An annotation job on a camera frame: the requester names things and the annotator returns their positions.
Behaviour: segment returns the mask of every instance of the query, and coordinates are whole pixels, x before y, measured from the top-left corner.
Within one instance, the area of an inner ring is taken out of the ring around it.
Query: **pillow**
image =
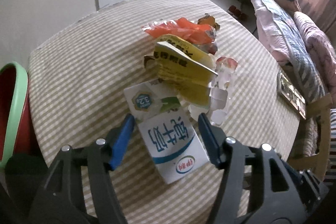
[[[295,12],[294,22],[302,36],[306,49],[316,69],[336,103],[336,55],[330,40],[311,18],[304,13]]]

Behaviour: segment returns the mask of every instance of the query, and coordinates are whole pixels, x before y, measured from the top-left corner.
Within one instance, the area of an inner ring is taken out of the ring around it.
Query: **crumpled milk carton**
[[[172,183],[209,161],[174,91],[162,80],[126,88],[124,94],[164,181]]]

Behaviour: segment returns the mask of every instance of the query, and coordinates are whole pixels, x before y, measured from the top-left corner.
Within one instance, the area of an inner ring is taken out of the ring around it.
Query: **striped tablecloth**
[[[142,58],[153,51],[154,44],[141,26],[182,16],[197,20],[205,13],[221,25],[217,55],[239,64],[223,130],[246,145],[270,143],[287,159],[299,117],[277,97],[279,67],[262,44],[209,0],[131,0],[80,20],[31,53],[31,115],[47,164],[63,145],[87,146],[118,126],[128,112],[124,88],[155,77],[142,68]],[[193,125],[198,132],[197,124]],[[111,172],[128,222],[148,224],[204,224],[221,176],[222,171],[207,164],[166,185],[138,130],[122,165]],[[85,169],[83,185],[88,213],[94,214]],[[244,193],[241,212],[247,201]]]

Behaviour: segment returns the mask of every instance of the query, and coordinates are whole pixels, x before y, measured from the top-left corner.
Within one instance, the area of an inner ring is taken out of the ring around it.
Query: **wooden chair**
[[[288,159],[288,164],[296,170],[312,169],[316,177],[323,181],[329,163],[331,138],[330,109],[333,105],[331,94],[307,105],[307,118],[321,116],[321,136],[319,153],[310,157]]]

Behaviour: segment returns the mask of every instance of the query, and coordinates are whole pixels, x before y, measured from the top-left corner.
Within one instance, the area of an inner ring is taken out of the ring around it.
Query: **bed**
[[[335,116],[331,109],[335,92],[334,50],[324,33],[300,11],[290,15],[274,0],[251,2],[260,43],[304,96],[307,108],[316,110],[300,122],[288,163],[298,170],[313,169],[323,180],[330,167],[330,139],[335,130],[331,124]]]

